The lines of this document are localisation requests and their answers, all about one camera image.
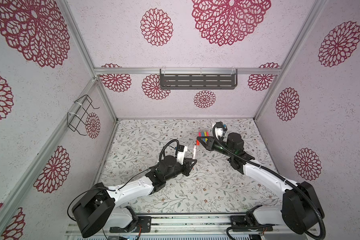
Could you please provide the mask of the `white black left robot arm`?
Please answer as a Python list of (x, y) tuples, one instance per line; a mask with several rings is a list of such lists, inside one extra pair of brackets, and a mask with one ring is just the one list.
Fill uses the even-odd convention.
[(69, 210), (74, 216), (83, 238), (89, 238), (103, 228), (120, 228), (132, 231), (138, 216), (131, 207), (122, 205), (139, 197), (152, 195), (163, 189), (168, 180), (178, 175), (189, 176), (196, 159), (185, 158), (182, 163), (173, 156), (166, 156), (156, 166), (150, 167), (143, 177), (123, 186), (95, 184), (76, 197), (76, 204)]

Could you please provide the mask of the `white red marker pen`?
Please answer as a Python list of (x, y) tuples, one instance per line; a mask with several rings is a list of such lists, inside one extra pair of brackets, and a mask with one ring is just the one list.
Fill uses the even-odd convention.
[(196, 156), (197, 156), (197, 145), (194, 145), (194, 148), (193, 148), (193, 157), (192, 157), (192, 159), (193, 159), (193, 160), (196, 160)]

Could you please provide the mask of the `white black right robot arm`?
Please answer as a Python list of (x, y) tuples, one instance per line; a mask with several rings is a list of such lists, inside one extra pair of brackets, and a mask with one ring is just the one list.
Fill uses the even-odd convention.
[(227, 156), (234, 170), (256, 180), (282, 200), (278, 208), (263, 205), (253, 207), (246, 212), (243, 221), (232, 222), (226, 232), (261, 232), (276, 226), (287, 226), (296, 234), (323, 240), (326, 236), (325, 214), (314, 187), (307, 182), (289, 180), (261, 165), (244, 151), (244, 141), (240, 134), (230, 133), (226, 142), (223, 142), (223, 138), (200, 135), (197, 141), (206, 150)]

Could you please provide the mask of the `dark grey wall shelf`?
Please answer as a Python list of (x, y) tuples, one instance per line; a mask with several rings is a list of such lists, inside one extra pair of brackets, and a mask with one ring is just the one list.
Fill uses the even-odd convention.
[(160, 69), (162, 90), (234, 90), (238, 76), (231, 74), (167, 74)]

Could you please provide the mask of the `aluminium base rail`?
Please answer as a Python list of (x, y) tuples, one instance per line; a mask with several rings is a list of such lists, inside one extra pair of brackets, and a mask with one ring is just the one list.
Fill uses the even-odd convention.
[(307, 235), (295, 234), (286, 226), (273, 226), (263, 230), (230, 230), (242, 220), (238, 214), (138, 214), (139, 226), (131, 233), (110, 229), (100, 230), (89, 240), (310, 240)]

